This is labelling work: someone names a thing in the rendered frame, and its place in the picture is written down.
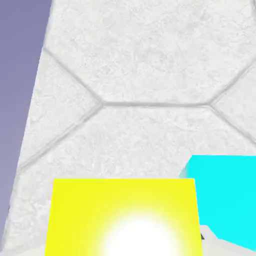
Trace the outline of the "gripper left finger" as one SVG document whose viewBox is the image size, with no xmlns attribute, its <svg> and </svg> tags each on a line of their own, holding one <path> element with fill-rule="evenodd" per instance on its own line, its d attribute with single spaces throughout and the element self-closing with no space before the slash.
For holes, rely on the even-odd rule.
<svg viewBox="0 0 256 256">
<path fill-rule="evenodd" d="M 3 250 L 0 252 L 0 256 L 45 256 L 45 245 L 27 249 Z"/>
</svg>

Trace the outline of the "small yellow cube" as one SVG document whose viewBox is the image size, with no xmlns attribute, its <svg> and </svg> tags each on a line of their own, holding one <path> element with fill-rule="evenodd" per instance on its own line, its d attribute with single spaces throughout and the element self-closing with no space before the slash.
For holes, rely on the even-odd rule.
<svg viewBox="0 0 256 256">
<path fill-rule="evenodd" d="M 55 179 L 44 256 L 203 256 L 195 182 Z"/>
</svg>

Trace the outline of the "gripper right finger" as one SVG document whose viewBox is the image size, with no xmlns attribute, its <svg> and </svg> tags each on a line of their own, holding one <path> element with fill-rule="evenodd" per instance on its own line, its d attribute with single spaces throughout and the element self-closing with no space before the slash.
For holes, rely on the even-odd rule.
<svg viewBox="0 0 256 256">
<path fill-rule="evenodd" d="M 256 256 L 256 252 L 217 236 L 207 225 L 200 225 L 203 256 Z"/>
</svg>

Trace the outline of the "large cyan box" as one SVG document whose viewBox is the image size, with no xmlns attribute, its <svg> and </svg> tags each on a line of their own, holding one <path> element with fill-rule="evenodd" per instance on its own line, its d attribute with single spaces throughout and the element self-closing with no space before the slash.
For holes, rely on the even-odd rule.
<svg viewBox="0 0 256 256">
<path fill-rule="evenodd" d="M 193 155 L 179 176 L 195 181 L 201 225 L 256 252 L 256 155 Z"/>
</svg>

